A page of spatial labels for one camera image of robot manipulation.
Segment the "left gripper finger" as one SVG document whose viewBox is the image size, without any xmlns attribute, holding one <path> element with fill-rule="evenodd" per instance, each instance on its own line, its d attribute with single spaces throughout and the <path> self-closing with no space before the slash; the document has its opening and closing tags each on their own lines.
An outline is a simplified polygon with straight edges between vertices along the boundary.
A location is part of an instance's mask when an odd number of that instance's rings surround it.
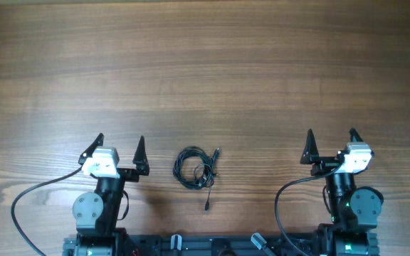
<svg viewBox="0 0 410 256">
<path fill-rule="evenodd" d="M 145 139 L 143 136 L 140 137 L 132 163 L 135 165 L 135 168 L 139 175 L 149 175 L 149 162 L 147 159 Z"/>
<path fill-rule="evenodd" d="M 104 134 L 99 133 L 93 143 L 79 156 L 78 163 L 83 165 L 87 158 L 90 158 L 93 155 L 93 152 L 97 149 L 98 146 L 102 146 L 104 142 Z"/>
</svg>

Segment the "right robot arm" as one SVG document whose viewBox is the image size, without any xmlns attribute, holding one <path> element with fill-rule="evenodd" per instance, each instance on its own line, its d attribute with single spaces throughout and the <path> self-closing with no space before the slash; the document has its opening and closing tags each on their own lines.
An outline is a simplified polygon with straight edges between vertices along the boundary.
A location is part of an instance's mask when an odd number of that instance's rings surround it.
<svg viewBox="0 0 410 256">
<path fill-rule="evenodd" d="M 312 130 L 307 139 L 301 164 L 312 166 L 311 176 L 324 176 L 328 196 L 330 224 L 320 224 L 313 233 L 313 255 L 378 255 L 377 227 L 383 195 L 369 186 L 357 187 L 354 177 L 368 169 L 374 156 L 357 131 L 350 131 L 350 142 L 336 156 L 320 156 Z"/>
</svg>

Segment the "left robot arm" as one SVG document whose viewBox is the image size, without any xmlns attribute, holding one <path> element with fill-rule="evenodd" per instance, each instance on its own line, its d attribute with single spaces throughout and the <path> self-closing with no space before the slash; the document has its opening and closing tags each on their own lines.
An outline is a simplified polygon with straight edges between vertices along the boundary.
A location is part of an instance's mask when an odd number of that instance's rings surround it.
<svg viewBox="0 0 410 256">
<path fill-rule="evenodd" d="M 140 176 L 149 174 L 149 162 L 144 137 L 140 140 L 132 163 L 135 167 L 118 166 L 115 147 L 104 146 L 104 135 L 80 155 L 78 163 L 83 173 L 97 179 L 93 192 L 77 197 L 73 204 L 77 235 L 63 244 L 63 254 L 69 256 L 122 256 L 139 255 L 139 249 L 125 228 L 116 226 L 122 198 L 127 198 L 127 182 L 137 183 Z"/>
</svg>

